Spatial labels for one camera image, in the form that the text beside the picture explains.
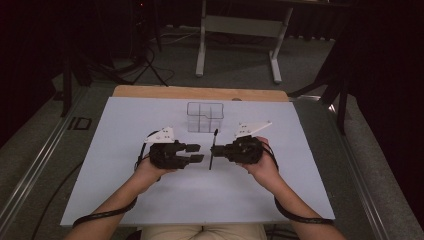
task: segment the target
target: lap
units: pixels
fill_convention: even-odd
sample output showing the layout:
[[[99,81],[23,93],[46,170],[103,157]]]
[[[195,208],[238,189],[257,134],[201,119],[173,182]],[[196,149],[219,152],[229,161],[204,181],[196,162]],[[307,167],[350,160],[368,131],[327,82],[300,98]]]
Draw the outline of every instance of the lap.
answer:
[[[142,240],[266,240],[262,224],[143,227]]]

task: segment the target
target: wooden table edge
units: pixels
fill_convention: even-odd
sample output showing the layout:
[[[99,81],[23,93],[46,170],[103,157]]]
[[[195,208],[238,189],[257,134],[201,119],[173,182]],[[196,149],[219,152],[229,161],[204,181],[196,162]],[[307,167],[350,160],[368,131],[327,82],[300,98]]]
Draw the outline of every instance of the wooden table edge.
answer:
[[[172,98],[202,100],[242,100],[260,102],[288,102],[287,94],[282,90],[192,88],[162,86],[119,85],[113,97],[134,98]]]

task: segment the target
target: white paper sheet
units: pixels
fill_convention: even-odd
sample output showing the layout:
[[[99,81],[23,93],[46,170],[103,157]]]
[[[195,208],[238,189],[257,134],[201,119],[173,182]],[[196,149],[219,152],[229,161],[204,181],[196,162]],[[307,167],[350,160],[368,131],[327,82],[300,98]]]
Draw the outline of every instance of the white paper sheet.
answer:
[[[188,102],[224,104],[216,144],[231,143],[240,122],[271,121],[255,136],[266,137],[280,173],[295,192],[325,218],[334,213],[292,103],[199,101],[111,97],[80,171],[61,225],[91,213],[131,176],[143,140],[172,126],[182,143],[201,145],[202,163],[167,174],[139,198],[121,225],[271,223],[286,221],[273,196],[246,170],[225,158],[214,158],[209,171],[212,133],[187,131]]]

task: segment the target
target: dark background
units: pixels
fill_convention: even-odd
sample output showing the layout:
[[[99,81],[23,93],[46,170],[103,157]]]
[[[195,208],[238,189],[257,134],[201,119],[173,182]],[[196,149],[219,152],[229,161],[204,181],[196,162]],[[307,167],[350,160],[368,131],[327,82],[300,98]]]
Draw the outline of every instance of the dark background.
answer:
[[[127,13],[134,9],[125,1],[119,1],[122,8],[117,8],[117,2],[104,1],[106,5],[100,7],[95,1],[78,0],[0,3],[0,146],[55,94],[51,79],[62,72],[63,59],[58,31],[99,62],[107,63],[114,54],[129,53],[130,41],[108,42],[115,30],[124,30],[120,34],[128,35],[128,39],[131,36],[131,26],[120,26],[128,27]],[[199,25],[200,1],[160,2],[160,25]],[[357,6],[364,8],[353,11],[351,18],[342,10],[299,7],[293,13],[288,35],[304,36],[306,40],[337,39],[320,74],[351,73],[340,75],[350,78],[349,93],[356,96],[423,226],[424,118],[420,94],[424,86],[424,8],[419,1],[360,1]],[[109,17],[99,18],[99,9]],[[211,9],[220,11],[222,5]],[[241,9],[235,14],[253,11]],[[274,9],[267,17],[279,18],[280,12]],[[106,30],[103,21],[109,27]]]

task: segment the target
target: transparent cube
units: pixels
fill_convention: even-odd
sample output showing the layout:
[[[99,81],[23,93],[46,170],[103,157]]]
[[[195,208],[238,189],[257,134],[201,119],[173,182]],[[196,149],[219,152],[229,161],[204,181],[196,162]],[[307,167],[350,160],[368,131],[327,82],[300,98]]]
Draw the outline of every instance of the transparent cube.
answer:
[[[187,104],[188,131],[212,133],[221,131],[224,119],[224,104],[189,102]]]

